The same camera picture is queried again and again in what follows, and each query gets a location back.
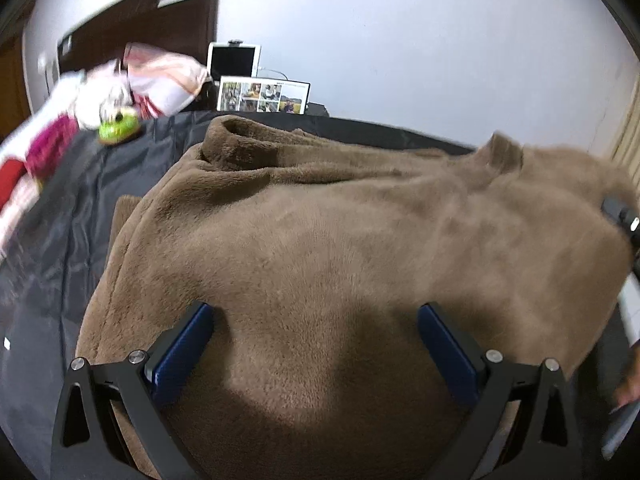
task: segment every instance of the fleece fabric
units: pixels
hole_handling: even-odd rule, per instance
[[[625,173],[567,148],[495,135],[466,156],[388,152],[216,118],[121,201],[76,354],[124,359],[204,300],[216,331],[164,415],[212,478],[415,479],[465,416],[417,308],[570,375],[632,261],[607,195],[636,202]]]

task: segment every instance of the blue gripper pad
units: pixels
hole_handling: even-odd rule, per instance
[[[475,340],[447,322],[436,303],[418,309],[418,331],[456,402],[475,406],[485,373]]]
[[[156,406],[161,408],[177,400],[213,328],[213,307],[194,301],[178,324],[163,332],[149,349],[145,376]]]

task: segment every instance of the white wall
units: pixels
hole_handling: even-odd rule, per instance
[[[38,0],[26,30],[33,104],[38,54],[114,0]],[[311,83],[332,116],[481,144],[603,152],[638,60],[600,0],[220,0],[218,40],[261,44],[261,66]]]

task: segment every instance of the photo frame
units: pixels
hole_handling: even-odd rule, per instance
[[[304,114],[309,83],[283,79],[222,76],[217,109],[221,112]]]

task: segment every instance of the wooden door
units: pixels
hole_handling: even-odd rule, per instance
[[[22,35],[0,46],[0,142],[31,115],[22,72]]]

